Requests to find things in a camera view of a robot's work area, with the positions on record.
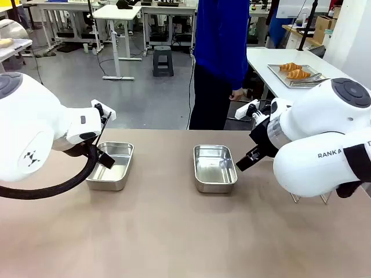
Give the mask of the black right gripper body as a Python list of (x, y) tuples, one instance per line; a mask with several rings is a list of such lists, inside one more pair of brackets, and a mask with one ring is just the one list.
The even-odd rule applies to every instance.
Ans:
[(250, 132), (251, 139), (256, 143), (256, 146), (250, 151), (251, 159), (262, 159), (265, 156), (274, 158), (278, 152), (268, 136), (268, 124), (270, 117), (265, 114), (254, 114), (255, 126)]

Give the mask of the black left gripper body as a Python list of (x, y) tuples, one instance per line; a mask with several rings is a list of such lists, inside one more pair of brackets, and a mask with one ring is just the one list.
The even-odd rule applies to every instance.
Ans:
[(89, 156), (89, 151), (93, 150), (94, 153), (99, 156), (99, 150), (97, 146), (94, 144), (95, 138), (91, 138), (88, 140), (85, 140), (83, 142), (80, 142), (77, 145), (74, 145), (72, 148), (63, 151), (65, 154), (67, 154), (70, 157), (79, 157), (79, 156)]

